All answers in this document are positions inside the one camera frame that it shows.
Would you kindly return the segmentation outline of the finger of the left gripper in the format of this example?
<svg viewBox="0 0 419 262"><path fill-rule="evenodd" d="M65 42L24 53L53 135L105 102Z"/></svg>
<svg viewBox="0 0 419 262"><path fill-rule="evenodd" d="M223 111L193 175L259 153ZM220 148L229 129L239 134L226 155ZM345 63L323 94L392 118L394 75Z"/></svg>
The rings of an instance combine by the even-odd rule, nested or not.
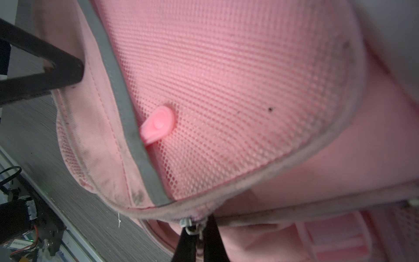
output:
<svg viewBox="0 0 419 262"><path fill-rule="evenodd" d="M33 73L10 76L12 48L34 60ZM84 76L79 58L1 19L1 106L49 95L78 84Z"/></svg>

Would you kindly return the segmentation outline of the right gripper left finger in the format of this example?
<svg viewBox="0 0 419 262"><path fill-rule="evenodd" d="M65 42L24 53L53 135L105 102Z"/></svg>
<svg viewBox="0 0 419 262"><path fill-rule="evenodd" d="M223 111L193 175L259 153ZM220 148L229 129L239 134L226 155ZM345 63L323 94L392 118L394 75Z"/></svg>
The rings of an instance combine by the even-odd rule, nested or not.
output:
<svg viewBox="0 0 419 262"><path fill-rule="evenodd" d="M171 262L196 262L197 240L195 226L183 228Z"/></svg>

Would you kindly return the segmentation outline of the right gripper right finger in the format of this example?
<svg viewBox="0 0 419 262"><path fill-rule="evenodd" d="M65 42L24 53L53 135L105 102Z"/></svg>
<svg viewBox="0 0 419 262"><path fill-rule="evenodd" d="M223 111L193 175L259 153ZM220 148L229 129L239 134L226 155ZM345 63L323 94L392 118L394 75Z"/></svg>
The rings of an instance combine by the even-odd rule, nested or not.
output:
<svg viewBox="0 0 419 262"><path fill-rule="evenodd" d="M204 230L204 262L230 262L214 215L208 217Z"/></svg>

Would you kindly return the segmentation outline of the pink student backpack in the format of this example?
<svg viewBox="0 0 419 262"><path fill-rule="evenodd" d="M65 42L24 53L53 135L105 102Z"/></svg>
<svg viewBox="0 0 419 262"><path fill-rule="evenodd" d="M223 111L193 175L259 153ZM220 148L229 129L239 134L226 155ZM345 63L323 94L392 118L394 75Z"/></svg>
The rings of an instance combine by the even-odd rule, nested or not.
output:
<svg viewBox="0 0 419 262"><path fill-rule="evenodd" d="M419 259L418 1L35 1L78 184L173 256Z"/></svg>

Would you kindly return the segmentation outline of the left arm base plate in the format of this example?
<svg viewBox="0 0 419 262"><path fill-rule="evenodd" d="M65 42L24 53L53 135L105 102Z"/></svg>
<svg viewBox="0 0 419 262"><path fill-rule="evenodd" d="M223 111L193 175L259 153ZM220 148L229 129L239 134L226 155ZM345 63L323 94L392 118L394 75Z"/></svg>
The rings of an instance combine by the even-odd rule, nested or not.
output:
<svg viewBox="0 0 419 262"><path fill-rule="evenodd" d="M1 195L7 197L1 204L1 246L12 250L12 261L40 262L36 255L46 260L58 255L66 227L49 205L19 187L1 186Z"/></svg>

